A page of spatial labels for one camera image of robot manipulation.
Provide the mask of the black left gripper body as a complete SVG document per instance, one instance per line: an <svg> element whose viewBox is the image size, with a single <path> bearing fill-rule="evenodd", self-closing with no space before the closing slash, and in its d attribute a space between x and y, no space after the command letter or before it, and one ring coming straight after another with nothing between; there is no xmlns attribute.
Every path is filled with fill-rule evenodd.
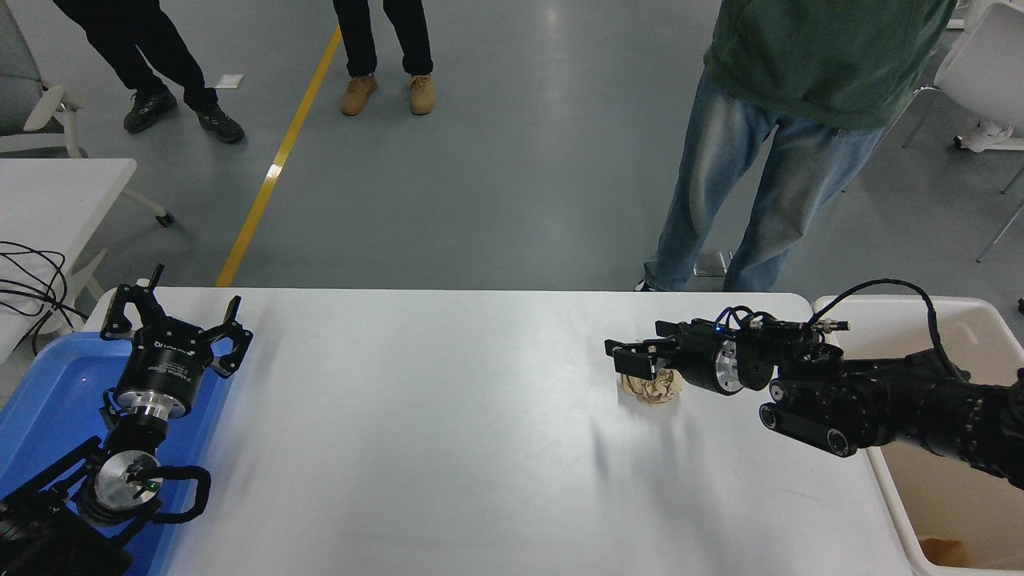
<svg viewBox="0 0 1024 576"><path fill-rule="evenodd" d="M136 334L128 363L114 388L114 397L136 398L153 393L193 401L202 383L202 375L214 358L212 343L198 337L172 339Z"/></svg>

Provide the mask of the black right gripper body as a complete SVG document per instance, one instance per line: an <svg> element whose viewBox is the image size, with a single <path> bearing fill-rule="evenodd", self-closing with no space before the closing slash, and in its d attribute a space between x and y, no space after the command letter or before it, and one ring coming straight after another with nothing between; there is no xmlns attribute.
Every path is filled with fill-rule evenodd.
<svg viewBox="0 0 1024 576"><path fill-rule="evenodd" d="M730 339L710 322L678 324L674 366L685 382L730 394Z"/></svg>

